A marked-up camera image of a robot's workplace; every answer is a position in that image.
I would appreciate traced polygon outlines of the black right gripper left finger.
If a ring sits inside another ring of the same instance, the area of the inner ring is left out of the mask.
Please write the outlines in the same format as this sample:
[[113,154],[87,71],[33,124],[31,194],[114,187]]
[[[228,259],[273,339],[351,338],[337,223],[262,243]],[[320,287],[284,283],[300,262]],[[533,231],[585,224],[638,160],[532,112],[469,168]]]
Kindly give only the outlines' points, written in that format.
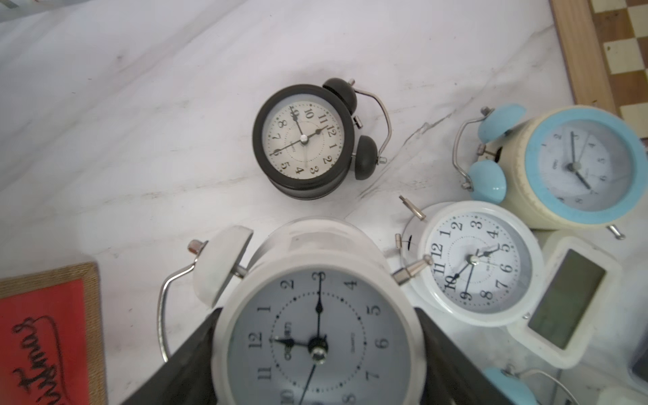
[[216,404],[211,372],[213,338],[222,310],[214,310],[200,327],[126,404]]

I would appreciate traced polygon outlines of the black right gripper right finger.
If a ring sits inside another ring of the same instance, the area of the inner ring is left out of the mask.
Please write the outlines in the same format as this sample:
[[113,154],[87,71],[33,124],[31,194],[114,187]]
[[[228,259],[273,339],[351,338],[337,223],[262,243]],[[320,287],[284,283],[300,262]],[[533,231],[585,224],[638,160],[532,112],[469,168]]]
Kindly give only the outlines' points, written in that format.
[[489,404],[511,401],[454,342],[416,307],[425,342],[426,376],[421,405]]

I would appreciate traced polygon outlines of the mint round alarm clock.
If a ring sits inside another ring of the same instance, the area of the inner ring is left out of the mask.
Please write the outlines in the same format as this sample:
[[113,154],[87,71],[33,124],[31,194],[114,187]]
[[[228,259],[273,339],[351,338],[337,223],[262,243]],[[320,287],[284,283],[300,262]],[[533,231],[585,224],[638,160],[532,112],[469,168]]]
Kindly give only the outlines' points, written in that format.
[[511,369],[487,368],[482,373],[488,381],[498,388],[513,404],[538,404],[534,393],[523,379],[530,376],[543,376],[553,381],[568,397],[567,404],[580,404],[572,392],[558,379],[540,369],[515,372]]

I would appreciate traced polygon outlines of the white round alarm clock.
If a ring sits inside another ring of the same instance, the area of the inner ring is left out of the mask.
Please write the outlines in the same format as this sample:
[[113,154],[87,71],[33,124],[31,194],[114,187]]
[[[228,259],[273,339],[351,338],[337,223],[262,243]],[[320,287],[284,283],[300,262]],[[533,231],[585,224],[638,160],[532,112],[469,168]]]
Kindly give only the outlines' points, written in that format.
[[305,218],[278,228],[241,264],[244,226],[192,241],[193,262],[160,289],[157,333],[172,354],[165,312],[170,285],[192,275],[197,298],[222,310],[211,372],[217,404],[418,404],[425,342],[403,292],[429,256],[391,270],[352,224]]

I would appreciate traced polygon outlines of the black twin bell alarm clock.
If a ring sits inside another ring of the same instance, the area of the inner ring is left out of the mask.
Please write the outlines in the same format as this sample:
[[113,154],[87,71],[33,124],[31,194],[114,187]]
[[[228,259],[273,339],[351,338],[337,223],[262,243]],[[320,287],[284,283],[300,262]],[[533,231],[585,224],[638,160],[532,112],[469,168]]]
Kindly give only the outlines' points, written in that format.
[[323,85],[296,84],[271,96],[252,131],[256,162],[283,194],[298,200],[326,197],[354,172],[358,181],[385,165],[385,146],[370,136],[355,112],[359,96],[354,80],[328,79]]

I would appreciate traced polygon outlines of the silver round alarm clock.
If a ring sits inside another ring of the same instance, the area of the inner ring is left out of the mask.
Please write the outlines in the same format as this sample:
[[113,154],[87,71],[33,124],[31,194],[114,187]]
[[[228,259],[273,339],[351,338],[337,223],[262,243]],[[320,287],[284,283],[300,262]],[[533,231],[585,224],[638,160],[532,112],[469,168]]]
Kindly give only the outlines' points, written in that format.
[[431,259],[409,283],[421,300],[479,327],[507,326],[538,304],[543,253],[513,213],[479,201],[403,204],[413,213],[400,236],[403,262]]

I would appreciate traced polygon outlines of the white tilted digital clock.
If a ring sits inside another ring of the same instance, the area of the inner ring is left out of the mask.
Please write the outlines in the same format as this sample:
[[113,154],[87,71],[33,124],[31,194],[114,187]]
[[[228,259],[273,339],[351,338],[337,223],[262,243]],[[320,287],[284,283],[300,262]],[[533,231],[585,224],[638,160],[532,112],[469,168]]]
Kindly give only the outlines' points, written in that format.
[[617,259],[572,231],[536,231],[547,278],[541,297],[507,327],[547,363],[570,369],[582,359],[623,270]]

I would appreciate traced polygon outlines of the small white digital clock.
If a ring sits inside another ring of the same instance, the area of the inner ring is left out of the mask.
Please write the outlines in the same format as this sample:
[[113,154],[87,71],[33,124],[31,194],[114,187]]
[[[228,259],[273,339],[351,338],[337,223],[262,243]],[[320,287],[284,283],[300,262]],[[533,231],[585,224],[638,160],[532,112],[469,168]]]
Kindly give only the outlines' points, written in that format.
[[597,404],[647,404],[646,330],[632,351],[611,351],[601,362],[605,384]]

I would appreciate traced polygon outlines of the light blue twin bell clock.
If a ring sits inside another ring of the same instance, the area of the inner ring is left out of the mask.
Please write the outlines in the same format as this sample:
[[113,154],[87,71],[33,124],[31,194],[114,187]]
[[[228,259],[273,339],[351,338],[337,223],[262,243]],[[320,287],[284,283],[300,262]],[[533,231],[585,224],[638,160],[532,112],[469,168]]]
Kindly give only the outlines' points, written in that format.
[[474,200],[511,211],[540,231],[606,228],[647,189],[644,144],[624,120],[593,106],[568,106],[526,119],[516,103],[483,107],[462,123],[452,165]]

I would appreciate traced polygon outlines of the wooden chess board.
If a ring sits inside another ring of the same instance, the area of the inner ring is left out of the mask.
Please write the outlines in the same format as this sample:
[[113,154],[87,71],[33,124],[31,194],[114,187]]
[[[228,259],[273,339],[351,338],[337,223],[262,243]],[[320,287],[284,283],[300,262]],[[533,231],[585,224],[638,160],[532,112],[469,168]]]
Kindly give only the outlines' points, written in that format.
[[575,104],[647,140],[647,1],[555,0],[550,7]]

